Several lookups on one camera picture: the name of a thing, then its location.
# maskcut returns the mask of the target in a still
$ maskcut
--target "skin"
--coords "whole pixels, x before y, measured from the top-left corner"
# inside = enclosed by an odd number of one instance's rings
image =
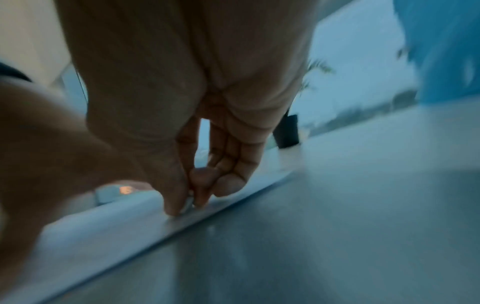
[[[0,288],[63,202],[146,181],[178,215],[245,186],[305,73],[317,0],[57,0],[88,90],[86,122],[25,81],[0,79]],[[200,119],[209,160],[194,168]]]

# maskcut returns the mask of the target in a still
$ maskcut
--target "table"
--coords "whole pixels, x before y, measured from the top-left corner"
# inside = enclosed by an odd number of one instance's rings
[[[480,302],[480,102],[269,151],[285,182],[51,301]]]

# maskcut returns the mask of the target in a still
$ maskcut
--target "white paper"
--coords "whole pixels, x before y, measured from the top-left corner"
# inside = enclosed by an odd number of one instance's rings
[[[19,283],[0,303],[33,304],[59,295],[288,174],[254,176],[238,193],[214,197],[205,208],[178,218],[162,212],[155,191],[67,216],[45,227]]]

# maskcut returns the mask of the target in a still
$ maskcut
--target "black pot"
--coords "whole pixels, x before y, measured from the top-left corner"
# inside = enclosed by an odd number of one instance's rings
[[[298,145],[299,140],[299,118],[297,115],[283,116],[280,123],[273,131],[273,138],[279,149]]]

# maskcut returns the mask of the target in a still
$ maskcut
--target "blue sky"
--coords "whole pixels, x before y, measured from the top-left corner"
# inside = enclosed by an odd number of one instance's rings
[[[391,99],[417,86],[413,66],[397,60],[404,35],[391,0],[357,0],[321,21],[310,58],[326,60],[334,75],[307,76],[313,90],[297,96],[291,108],[299,123],[321,122],[355,105]],[[199,148],[208,148],[208,123],[200,130]]]

